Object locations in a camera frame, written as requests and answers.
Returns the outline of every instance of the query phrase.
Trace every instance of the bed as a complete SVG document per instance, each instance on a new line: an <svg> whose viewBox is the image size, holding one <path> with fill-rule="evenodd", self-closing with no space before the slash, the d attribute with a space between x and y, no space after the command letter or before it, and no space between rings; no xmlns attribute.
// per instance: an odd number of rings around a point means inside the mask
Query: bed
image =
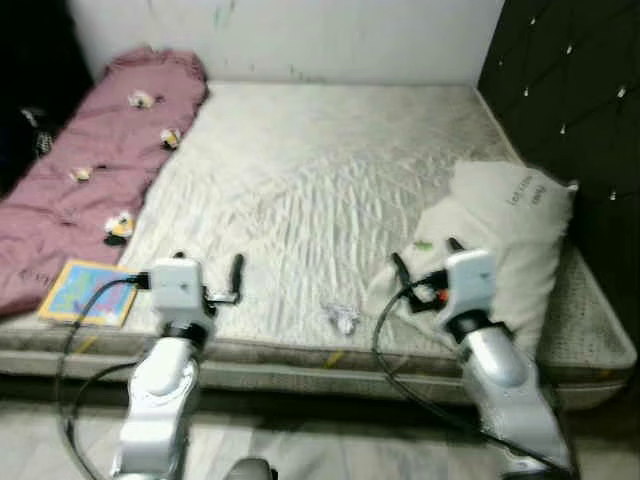
<svg viewBox="0 0 640 480"><path fill-rule="evenodd" d="M444 195L456 160L521 162L470 87L210 82L187 138L149 190L120 264L185 251L212 290L246 256L243 301L220 311L203 362L208 387L394 398L369 353L373 319L351 336L323 306L358 308L370 278ZM0 324L0 370L53 374L61 329L33 314ZM81 330L69 374L137 355L157 334L141 293L121 331ZM86 347L86 340L95 337ZM453 355L403 322L382 339L426 397L467 403ZM569 408L612 397L636 351L568 242L538 352Z"/></svg>

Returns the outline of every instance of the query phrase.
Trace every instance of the tile floor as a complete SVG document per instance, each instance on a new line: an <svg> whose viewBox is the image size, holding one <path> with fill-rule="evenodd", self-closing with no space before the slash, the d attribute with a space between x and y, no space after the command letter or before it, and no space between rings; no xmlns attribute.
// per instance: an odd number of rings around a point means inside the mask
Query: tile floor
<svg viewBox="0 0 640 480"><path fill-rule="evenodd" d="M122 408L87 408L81 443L109 470ZM584 480L637 480L631 440L576 439ZM391 428L336 421L277 420L199 413L192 430L188 480L217 480L247 454L272 462L282 480L495 479L490 451L435 428ZM0 479L81 480L46 403L0 400Z"/></svg>

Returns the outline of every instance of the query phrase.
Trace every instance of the tufted headboard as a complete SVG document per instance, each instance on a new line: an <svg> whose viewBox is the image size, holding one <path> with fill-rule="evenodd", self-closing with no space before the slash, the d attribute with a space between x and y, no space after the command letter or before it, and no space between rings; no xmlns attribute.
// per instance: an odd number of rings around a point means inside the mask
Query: tufted headboard
<svg viewBox="0 0 640 480"><path fill-rule="evenodd" d="M579 181L570 236L636 345L639 23L639 0L506 0L478 85L528 163Z"/></svg>

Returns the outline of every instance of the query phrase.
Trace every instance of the children's book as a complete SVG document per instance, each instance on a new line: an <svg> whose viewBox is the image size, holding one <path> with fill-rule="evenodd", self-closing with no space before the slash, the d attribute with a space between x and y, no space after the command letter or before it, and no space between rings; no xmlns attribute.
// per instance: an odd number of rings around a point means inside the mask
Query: children's book
<svg viewBox="0 0 640 480"><path fill-rule="evenodd" d="M69 260L38 310L38 316L43 320L73 323L98 288L129 275L131 272L113 265ZM91 307L82 324L121 327L135 296L133 284L112 286Z"/></svg>

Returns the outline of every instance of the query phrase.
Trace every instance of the pink comforter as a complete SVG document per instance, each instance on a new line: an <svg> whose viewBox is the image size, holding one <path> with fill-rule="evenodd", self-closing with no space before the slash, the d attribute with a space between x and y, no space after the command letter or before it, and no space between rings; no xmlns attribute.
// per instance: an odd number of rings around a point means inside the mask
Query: pink comforter
<svg viewBox="0 0 640 480"><path fill-rule="evenodd" d="M149 110L129 106L142 90L162 97ZM69 258L115 263L104 225L136 215L170 152L160 134L191 126L206 97L203 67L191 53L141 48L118 57L82 103L52 151L0 203L0 315L38 306ZM70 170L100 167L76 183Z"/></svg>

